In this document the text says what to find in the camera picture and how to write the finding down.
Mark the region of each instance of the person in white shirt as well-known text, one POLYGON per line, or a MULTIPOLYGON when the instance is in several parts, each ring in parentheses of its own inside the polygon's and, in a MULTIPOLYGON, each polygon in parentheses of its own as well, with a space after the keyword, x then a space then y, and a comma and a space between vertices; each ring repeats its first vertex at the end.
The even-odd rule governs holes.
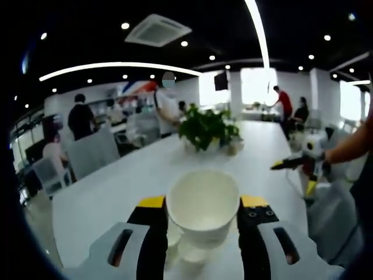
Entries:
POLYGON ((64 165, 69 162, 66 154, 62 152, 61 144, 59 143, 58 133, 46 137, 47 144, 43 149, 43 157, 50 158, 52 164, 59 175, 65 171, 64 165))
POLYGON ((179 104, 172 89, 157 89, 154 93, 154 104, 157 110, 161 138, 177 132, 180 125, 179 104))
POLYGON ((121 106, 114 101, 114 99, 110 99, 107 102, 108 109, 106 115, 110 120, 111 124, 117 124, 123 121, 125 118, 122 112, 121 106))

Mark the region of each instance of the green leaves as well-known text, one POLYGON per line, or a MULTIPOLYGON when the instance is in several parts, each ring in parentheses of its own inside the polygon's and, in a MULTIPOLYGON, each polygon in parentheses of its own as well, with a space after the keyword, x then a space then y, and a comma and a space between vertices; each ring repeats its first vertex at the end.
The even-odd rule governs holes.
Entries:
POLYGON ((233 124, 226 124, 231 116, 229 110, 200 112, 195 104, 185 114, 186 120, 179 127, 179 137, 186 137, 196 150, 207 150, 210 143, 217 138, 220 143, 228 144, 232 137, 239 137, 240 130, 233 124))

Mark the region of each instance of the person in black shirt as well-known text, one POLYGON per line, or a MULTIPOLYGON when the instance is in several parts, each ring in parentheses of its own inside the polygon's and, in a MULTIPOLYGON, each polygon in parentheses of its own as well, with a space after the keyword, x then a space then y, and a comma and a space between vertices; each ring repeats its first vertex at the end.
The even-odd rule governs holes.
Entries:
POLYGON ((94 115, 88 105, 85 104, 86 97, 79 93, 75 96, 75 106, 71 109, 68 125, 77 141, 93 133, 91 124, 98 128, 94 115))
POLYGON ((301 97, 299 100, 299 108, 295 111, 294 116, 288 119, 286 124, 285 136, 289 139, 289 133, 294 130, 302 131, 304 129, 304 123, 309 115, 307 100, 305 97, 301 97))

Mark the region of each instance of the white bowl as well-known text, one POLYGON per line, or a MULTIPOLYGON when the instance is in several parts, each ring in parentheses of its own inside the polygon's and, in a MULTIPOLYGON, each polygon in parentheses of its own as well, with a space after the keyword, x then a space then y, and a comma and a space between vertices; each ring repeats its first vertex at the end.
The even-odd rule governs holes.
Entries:
POLYGON ((183 238, 200 249, 225 241, 240 205, 235 180, 217 170, 192 171, 182 176, 166 196, 170 218, 183 238))

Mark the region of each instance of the television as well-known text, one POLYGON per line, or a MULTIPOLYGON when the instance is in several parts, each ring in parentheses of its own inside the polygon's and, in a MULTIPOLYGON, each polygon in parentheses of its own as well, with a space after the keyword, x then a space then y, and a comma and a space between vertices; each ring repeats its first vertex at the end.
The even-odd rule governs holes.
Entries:
POLYGON ((228 77, 227 72, 223 71, 214 77, 215 91, 228 89, 228 77))

